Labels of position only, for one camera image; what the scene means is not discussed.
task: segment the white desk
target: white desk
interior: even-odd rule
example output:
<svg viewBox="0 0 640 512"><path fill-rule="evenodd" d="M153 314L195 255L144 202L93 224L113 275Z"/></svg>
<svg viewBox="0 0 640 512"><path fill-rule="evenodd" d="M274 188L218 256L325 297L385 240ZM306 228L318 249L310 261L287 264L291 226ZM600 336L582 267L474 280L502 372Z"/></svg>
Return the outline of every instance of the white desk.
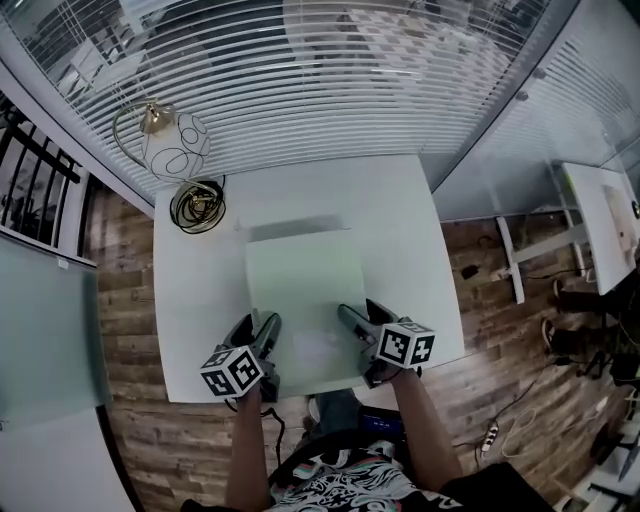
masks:
<svg viewBox="0 0 640 512"><path fill-rule="evenodd" d="M519 263L569 244L589 242L600 295L613 289L636 268L633 257L625 257L620 247L618 229L605 192L605 188L608 187L624 198L621 202L622 214L629 226L629 232L625 236L638 240L640 221L633 215L631 204L632 201L636 201L636 197L627 174L571 163L562 164L560 172L575 196L582 224L570 224L569 229L563 233L515 251L505 219L497 219L518 304L524 302Z"/></svg>
<svg viewBox="0 0 640 512"><path fill-rule="evenodd" d="M169 400L216 401L198 369L250 312L250 231L281 222L338 219L352 230L367 297L437 332L429 364L464 355L449 258L417 156L327 160L229 176L227 214L201 235L172 224L174 192L158 193L154 226L156 317Z"/></svg>

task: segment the white wall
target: white wall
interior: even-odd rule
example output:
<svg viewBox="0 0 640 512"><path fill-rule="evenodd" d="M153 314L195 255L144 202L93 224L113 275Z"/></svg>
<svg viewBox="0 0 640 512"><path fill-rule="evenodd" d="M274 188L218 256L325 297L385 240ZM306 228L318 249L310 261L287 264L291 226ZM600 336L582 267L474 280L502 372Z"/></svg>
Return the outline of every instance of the white wall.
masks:
<svg viewBox="0 0 640 512"><path fill-rule="evenodd" d="M3 512L133 512L94 409L0 433Z"/></svg>

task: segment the power strip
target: power strip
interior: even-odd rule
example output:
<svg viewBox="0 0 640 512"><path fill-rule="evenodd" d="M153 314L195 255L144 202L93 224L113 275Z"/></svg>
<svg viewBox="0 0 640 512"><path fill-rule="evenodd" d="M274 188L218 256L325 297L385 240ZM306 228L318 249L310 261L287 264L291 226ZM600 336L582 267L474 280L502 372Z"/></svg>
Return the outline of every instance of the power strip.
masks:
<svg viewBox="0 0 640 512"><path fill-rule="evenodd" d="M500 426L497 422L494 421L491 425L489 425L489 428L487 429L487 435L484 438L484 442L482 443L482 448L480 450L482 453L486 453L491 449L493 443L498 437L499 431Z"/></svg>

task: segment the wooden floor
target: wooden floor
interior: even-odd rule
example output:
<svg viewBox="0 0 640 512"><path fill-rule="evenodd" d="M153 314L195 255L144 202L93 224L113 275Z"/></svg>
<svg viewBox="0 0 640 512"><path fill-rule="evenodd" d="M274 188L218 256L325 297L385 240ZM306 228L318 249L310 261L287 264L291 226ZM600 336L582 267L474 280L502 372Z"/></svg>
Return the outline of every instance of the wooden floor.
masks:
<svg viewBox="0 0 640 512"><path fill-rule="evenodd" d="M526 231L514 225L514 239L535 240L558 230L549 217L526 220ZM558 317L552 306L551 279L530 279L527 300L517 306L509 281L493 282L491 271L505 265L492 221L445 224L443 231L454 272L462 313L466 355L430 369L423 381L456 444L482 437L488 421L517 398L548 363L540 336L544 316ZM109 191L94 194L85 256L98 263L103 341L114 401L109 418L118 448L134 487L151 511L176 511L187 498L220 504L230 456L233 413L224 405L169 403L164 385L155 322L153 294L153 223ZM527 272L541 276L572 268L570 252L534 260ZM478 275L465 281L460 270L480 265ZM577 279L563 274L573 286ZM558 322L575 326L579 316ZM568 486L592 466L589 448L607 420L617 420L624 409L625 389L614 388L608 374L601 380L577 378L576 367L545 369L531 392L500 419L498 441L481 466L504 460L501 451L514 419L534 409L532 427L511 436L504 447L509 461L550 503L561 493L550 477ZM389 386L374 391L357 389L363 402L394 407ZM609 401L601 414L595 405ZM277 405L285 419L283 457L291 453L302 434L304 398ZM525 412L520 424L530 420ZM264 420L265 449L270 467L278 424ZM458 448L465 470L476 470L471 446Z"/></svg>

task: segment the extension cord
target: extension cord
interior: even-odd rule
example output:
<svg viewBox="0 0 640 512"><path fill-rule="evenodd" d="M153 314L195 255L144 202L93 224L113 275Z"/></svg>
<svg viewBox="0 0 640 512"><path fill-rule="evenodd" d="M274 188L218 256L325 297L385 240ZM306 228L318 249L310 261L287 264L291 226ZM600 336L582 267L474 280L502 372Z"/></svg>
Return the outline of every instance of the extension cord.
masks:
<svg viewBox="0 0 640 512"><path fill-rule="evenodd" d="M498 437L499 431L500 431L500 426L498 425L497 421L494 421L487 429L487 435L485 436L484 442L482 443L482 448L480 449L482 453L486 453L491 449L491 447L493 446L493 443Z"/></svg>
<svg viewBox="0 0 640 512"><path fill-rule="evenodd" d="M511 269L503 267L489 274L490 281L505 281L511 277Z"/></svg>

